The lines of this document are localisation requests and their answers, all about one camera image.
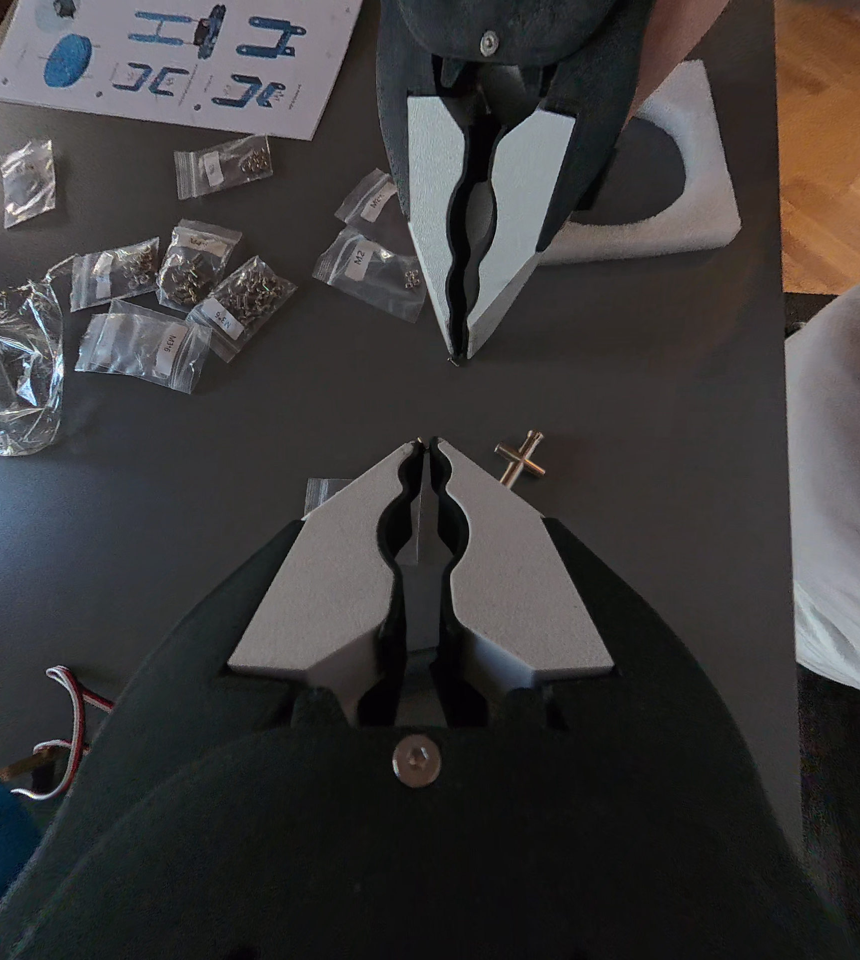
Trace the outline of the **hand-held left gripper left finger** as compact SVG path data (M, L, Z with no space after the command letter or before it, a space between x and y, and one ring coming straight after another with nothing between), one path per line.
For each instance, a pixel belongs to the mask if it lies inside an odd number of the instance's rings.
M402 444L309 511L227 662L331 691L350 724L389 724L407 660L397 555L413 534L424 446Z

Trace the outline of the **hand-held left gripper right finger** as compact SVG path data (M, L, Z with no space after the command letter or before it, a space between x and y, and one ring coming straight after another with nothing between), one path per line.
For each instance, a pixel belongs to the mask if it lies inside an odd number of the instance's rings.
M615 666L542 513L447 440L429 448L437 530L452 553L431 675L450 727L483 727L514 690Z

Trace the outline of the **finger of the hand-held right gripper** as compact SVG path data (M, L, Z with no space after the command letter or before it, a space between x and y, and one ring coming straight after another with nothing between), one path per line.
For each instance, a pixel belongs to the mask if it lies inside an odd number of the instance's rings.
M495 332L541 261L537 246L575 124L571 116L537 109L496 145L489 180L495 232L466 321L468 359Z
M409 229L441 335L457 355L448 282L454 264L449 213L463 176L463 130L436 96L407 100Z

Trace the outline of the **person's right forearm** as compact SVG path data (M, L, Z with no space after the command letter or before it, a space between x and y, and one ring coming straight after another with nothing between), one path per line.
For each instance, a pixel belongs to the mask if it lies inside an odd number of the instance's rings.
M652 8L628 110L632 118L719 19L729 1L656 1Z

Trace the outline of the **dark grey desk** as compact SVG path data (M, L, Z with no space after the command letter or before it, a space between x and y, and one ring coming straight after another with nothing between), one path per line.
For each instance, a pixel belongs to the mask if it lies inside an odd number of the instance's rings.
M715 255L537 266L475 359L430 309L390 318L311 280L330 204L378 120L379 2L365 2L311 141L280 142L265 195L194 212L298 290L191 395L73 370L55 442L0 457L0 762L55 720L30 702L67 661L118 702L148 656L290 522L387 457L442 438L500 481L496 444L545 438L511 490L546 519L613 671L511 691L448 726L431 664L452 553L429 454L397 561L409 614L395 728L326 762L303 734L184 774L243 788L202 884L175 840L120 858L146 800L90 844L0 958L833 958L796 857L796 655L785 425L772 2L730 2L700 42L736 136L743 226Z

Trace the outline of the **metal cross wrench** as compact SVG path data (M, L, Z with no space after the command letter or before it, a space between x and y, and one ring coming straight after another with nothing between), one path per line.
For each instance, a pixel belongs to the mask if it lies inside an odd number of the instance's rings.
M545 435L541 431L530 430L518 447L513 447L503 441L496 444L494 452L507 462L499 481L502 486L513 489L519 478L524 474L535 478L542 478L546 475L543 466L533 461L533 454L544 438Z

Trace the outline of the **group of clear hardware bags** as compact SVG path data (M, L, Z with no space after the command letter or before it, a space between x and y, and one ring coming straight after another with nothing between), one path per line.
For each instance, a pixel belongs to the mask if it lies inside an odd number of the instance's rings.
M314 278L414 322L426 284L415 257L354 227L396 194L376 170L361 182L345 228L317 259ZM229 271L239 231L182 219L165 251L156 237L71 257L72 312L94 312L76 357L78 373L124 376L179 393L196 387L208 352L229 363L292 297L295 284L259 256Z

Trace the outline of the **white shirt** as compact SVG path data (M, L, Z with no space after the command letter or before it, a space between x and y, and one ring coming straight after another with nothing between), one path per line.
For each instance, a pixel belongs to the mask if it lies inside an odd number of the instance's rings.
M860 284L785 361L796 660L860 690Z

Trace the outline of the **open instruction manual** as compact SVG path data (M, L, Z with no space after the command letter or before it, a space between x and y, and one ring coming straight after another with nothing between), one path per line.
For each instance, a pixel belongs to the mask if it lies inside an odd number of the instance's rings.
M0 102L311 140L362 5L18 2Z

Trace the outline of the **white square foam frame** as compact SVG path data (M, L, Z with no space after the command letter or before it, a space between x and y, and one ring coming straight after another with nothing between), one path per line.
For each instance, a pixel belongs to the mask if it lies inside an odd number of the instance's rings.
M742 222L703 61L676 66L635 118L674 142L684 173L681 194L652 217L634 222L569 220L543 254L543 266L714 250L739 233Z

